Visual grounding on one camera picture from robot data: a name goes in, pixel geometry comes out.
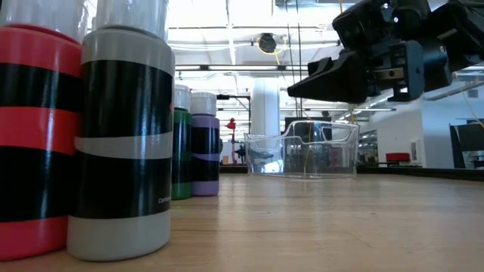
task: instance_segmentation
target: wooden table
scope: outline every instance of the wooden table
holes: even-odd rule
[[[480,182],[223,175],[219,197],[174,202],[172,218],[151,255],[92,263],[60,251],[0,271],[484,271]]]

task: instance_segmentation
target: purple bottle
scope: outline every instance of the purple bottle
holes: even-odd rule
[[[220,120],[217,97],[206,92],[191,95],[191,195],[219,194]]]

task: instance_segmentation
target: red bottle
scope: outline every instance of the red bottle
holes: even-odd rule
[[[0,28],[0,261],[66,245],[79,130],[81,45]]]

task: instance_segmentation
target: bottle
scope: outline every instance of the bottle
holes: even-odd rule
[[[86,18],[84,1],[3,1],[0,261],[66,245]]]
[[[173,126],[172,199],[191,196],[191,114],[190,89],[175,85],[175,121]]]
[[[191,94],[191,195],[219,194],[220,121],[217,97],[206,92]]]
[[[167,8],[165,0],[99,0],[96,30],[84,39],[81,181],[67,233],[76,258],[134,258],[169,240],[175,57],[164,40]]]

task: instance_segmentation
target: white pillar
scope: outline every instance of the white pillar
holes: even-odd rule
[[[278,78],[256,78],[252,91],[251,114],[251,134],[281,134]]]

